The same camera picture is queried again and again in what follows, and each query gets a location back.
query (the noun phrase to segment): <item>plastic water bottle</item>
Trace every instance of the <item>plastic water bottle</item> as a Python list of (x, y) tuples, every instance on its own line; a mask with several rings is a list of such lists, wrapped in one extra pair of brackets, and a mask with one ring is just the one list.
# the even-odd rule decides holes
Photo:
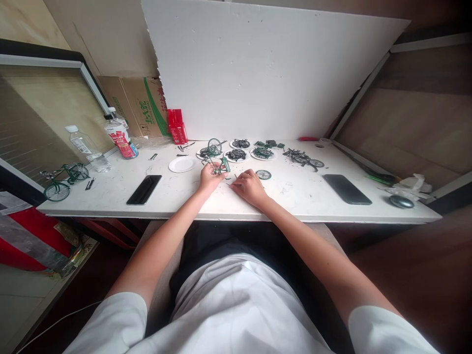
[(104, 117), (108, 122), (105, 131), (112, 138), (123, 158), (131, 160), (137, 157), (139, 155), (138, 149), (134, 146), (123, 124), (114, 120), (112, 115), (105, 115)]
[(117, 113), (117, 109), (115, 107), (108, 107), (108, 110), (110, 111), (110, 114), (112, 115), (113, 120), (123, 124), (125, 129), (129, 129), (128, 123), (126, 123), (126, 119)]
[(65, 127), (65, 130), (70, 133), (70, 142), (74, 144), (78, 151), (86, 156), (87, 160), (95, 167), (97, 172), (105, 173), (112, 169), (112, 165), (110, 165), (105, 156), (103, 156), (90, 136), (80, 132), (79, 128), (75, 125), (68, 125)]

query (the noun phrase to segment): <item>phone screen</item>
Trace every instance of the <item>phone screen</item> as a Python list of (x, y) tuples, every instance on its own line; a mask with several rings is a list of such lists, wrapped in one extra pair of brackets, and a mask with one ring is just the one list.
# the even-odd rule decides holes
[(348, 204), (370, 205), (371, 200), (343, 175), (324, 175), (328, 184)]
[(134, 191), (133, 195), (128, 199), (128, 205), (144, 205), (148, 202), (154, 188), (161, 180), (161, 175), (149, 175), (144, 177), (139, 187)]

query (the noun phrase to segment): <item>computer mouse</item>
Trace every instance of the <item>computer mouse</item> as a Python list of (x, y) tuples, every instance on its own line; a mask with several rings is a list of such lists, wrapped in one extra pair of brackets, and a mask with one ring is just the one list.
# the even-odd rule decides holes
[(412, 208), (412, 207), (414, 207), (414, 203), (410, 199), (405, 198), (405, 197), (392, 195), (388, 199), (396, 207), (400, 207), (400, 208)]

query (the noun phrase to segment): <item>cardboard box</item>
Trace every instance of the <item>cardboard box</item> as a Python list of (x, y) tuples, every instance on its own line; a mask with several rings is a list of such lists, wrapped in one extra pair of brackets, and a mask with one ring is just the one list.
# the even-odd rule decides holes
[(98, 76), (98, 80), (108, 103), (128, 122), (130, 136), (171, 136), (159, 79)]
[(133, 110), (131, 109), (120, 78), (114, 76), (98, 76), (97, 79), (102, 85), (103, 94), (107, 98), (108, 104), (115, 107), (118, 113), (126, 119), (126, 122), (129, 125), (129, 135), (141, 136), (139, 124), (134, 116)]
[(171, 136), (164, 92), (156, 78), (121, 78), (143, 136)]

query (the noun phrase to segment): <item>white cable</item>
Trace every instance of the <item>white cable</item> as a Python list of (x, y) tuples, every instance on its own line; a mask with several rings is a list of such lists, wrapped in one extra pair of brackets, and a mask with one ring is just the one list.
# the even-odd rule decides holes
[(70, 314), (68, 315), (65, 315), (64, 317), (62, 317), (60, 320), (57, 320), (56, 322), (54, 322), (52, 325), (50, 325), (48, 328), (46, 328), (44, 331), (42, 331), (40, 334), (38, 334), (36, 337), (34, 337), (33, 339), (31, 339), (29, 342), (27, 342), (25, 345), (23, 345), (21, 347), (20, 350), (18, 350), (16, 352), (16, 354), (20, 353), (24, 348), (26, 348), (28, 345), (30, 345), (33, 341), (35, 341), (36, 339), (38, 339), (40, 336), (42, 336), (44, 333), (46, 333), (48, 330), (50, 330), (52, 327), (54, 327), (55, 325), (57, 325), (59, 322), (61, 322), (63, 319), (65, 319), (66, 317), (69, 317), (69, 316), (72, 316), (73, 314), (76, 314), (77, 312), (80, 312), (82, 310), (85, 310), (86, 308), (89, 308), (91, 306), (94, 306), (98, 303), (101, 303), (102, 301), (97, 301), (97, 302), (94, 302), (93, 304), (90, 304), (90, 305), (87, 305), (86, 307), (82, 307), (80, 310), (77, 310), (77, 311), (74, 311), (74, 312), (71, 312)]

